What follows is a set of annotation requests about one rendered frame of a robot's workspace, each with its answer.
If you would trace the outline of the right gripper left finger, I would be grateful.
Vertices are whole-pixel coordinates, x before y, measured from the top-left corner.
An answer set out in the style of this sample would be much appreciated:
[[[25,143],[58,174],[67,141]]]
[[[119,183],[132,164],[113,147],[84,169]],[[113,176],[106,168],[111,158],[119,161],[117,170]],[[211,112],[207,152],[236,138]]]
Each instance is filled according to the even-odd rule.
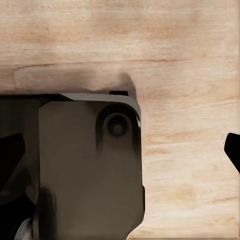
[[[0,193],[26,152],[22,133],[0,138]]]

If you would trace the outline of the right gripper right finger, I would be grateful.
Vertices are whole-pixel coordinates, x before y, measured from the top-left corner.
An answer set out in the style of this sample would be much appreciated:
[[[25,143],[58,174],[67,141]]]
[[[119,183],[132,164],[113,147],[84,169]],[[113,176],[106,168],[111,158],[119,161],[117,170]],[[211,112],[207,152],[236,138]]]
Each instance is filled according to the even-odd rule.
[[[229,133],[227,135],[224,151],[240,173],[240,135]]]

